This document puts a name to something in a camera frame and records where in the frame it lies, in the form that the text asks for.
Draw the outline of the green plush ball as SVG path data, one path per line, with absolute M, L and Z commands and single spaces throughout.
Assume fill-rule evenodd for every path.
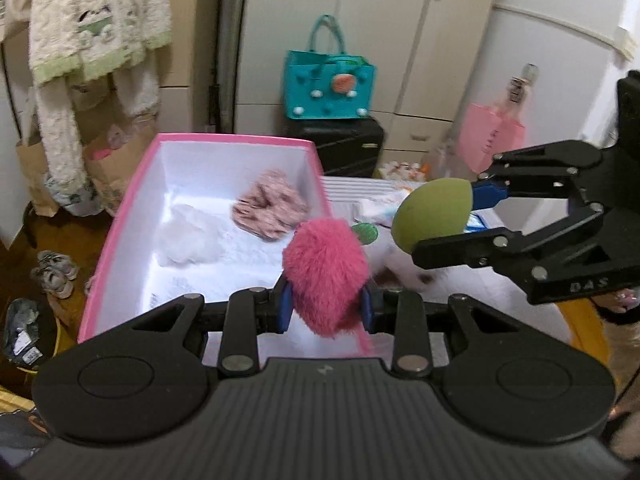
M 421 240 L 461 234 L 473 206 L 472 185 L 457 178 L 427 182 L 412 191 L 393 218 L 395 244 L 407 254 Z

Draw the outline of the pink fluffy plush ball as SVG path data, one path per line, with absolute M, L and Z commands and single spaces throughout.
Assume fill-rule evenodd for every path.
M 333 338 L 360 323 L 360 292 L 369 263 L 344 219 L 315 218 L 300 224 L 282 252 L 294 309 L 316 335 Z

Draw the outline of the blue wet wipes pack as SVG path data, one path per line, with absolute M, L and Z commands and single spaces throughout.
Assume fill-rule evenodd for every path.
M 492 229 L 500 220 L 491 209 L 472 211 L 464 229 L 465 233 L 483 232 Z

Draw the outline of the white brown plush dog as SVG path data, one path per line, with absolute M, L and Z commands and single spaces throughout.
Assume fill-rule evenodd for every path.
M 408 288 L 426 298 L 445 296 L 447 280 L 439 271 L 425 271 L 395 244 L 390 229 L 372 223 L 352 226 L 369 263 L 370 274 L 385 289 Z

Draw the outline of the white wet wipes pack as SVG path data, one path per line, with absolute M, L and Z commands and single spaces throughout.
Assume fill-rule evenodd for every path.
M 408 188 L 400 188 L 393 192 L 357 200 L 352 207 L 354 220 L 390 228 L 400 205 L 410 193 Z

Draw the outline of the pink paper bag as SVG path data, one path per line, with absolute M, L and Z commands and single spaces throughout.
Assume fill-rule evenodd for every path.
M 479 174 L 495 154 L 518 150 L 524 144 L 526 127 L 521 112 L 529 94 L 529 81 L 512 78 L 504 97 L 494 105 L 471 104 L 463 117 L 456 154 L 469 170 Z

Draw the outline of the white fluffy pompom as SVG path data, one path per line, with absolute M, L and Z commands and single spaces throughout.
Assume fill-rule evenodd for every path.
M 224 254 L 216 218 L 187 204 L 171 207 L 170 218 L 155 235 L 160 266 L 190 266 L 218 261 Z

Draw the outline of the pink floral fabric scrunchie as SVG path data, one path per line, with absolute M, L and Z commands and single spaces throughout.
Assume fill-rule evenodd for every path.
M 231 209 L 231 218 L 240 229 L 268 242 L 282 240 L 308 214 L 303 197 L 286 175 L 275 169 L 261 174 Z

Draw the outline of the pink cardboard storage box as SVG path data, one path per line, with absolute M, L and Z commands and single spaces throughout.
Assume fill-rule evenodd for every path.
M 369 275 L 349 223 L 332 217 L 312 143 L 162 133 L 116 212 L 79 337 L 182 295 L 224 301 L 286 277 L 294 283 L 291 325 L 259 338 L 263 358 L 370 356 L 355 308 Z

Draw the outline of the black suitcase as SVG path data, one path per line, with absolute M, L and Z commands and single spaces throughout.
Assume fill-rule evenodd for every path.
M 284 135 L 312 142 L 324 174 L 330 177 L 372 177 L 385 142 L 384 129 L 372 117 L 330 120 L 286 118 Z

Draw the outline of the white wardrobe cabinet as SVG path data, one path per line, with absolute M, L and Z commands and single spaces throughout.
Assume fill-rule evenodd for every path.
M 285 55 L 332 14 L 378 69 L 370 113 L 384 157 L 413 160 L 450 133 L 494 0 L 244 0 L 234 130 L 280 134 Z

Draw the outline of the pair of shoes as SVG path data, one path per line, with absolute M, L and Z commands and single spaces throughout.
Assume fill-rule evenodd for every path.
M 37 254 L 38 266 L 30 271 L 30 277 L 43 291 L 58 299 L 68 299 L 74 291 L 74 281 L 79 266 L 68 255 L 43 250 Z

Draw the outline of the teal felt tote bag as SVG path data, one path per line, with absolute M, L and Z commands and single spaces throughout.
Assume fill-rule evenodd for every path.
M 325 27 L 337 51 L 316 48 Z M 360 55 L 346 52 L 344 36 L 334 16 L 323 14 L 314 23 L 306 50 L 291 50 L 285 58 L 282 98 L 285 117 L 292 120 L 363 119 L 370 114 L 376 67 Z

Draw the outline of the brown paper bag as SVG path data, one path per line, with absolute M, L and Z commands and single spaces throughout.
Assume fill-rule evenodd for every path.
M 72 150 L 69 155 L 50 154 L 40 141 L 18 142 L 15 151 L 35 213 L 53 217 L 64 209 L 76 217 L 116 214 L 156 134 L 155 120 L 139 117 L 124 126 L 111 125 L 85 146 L 64 143 Z

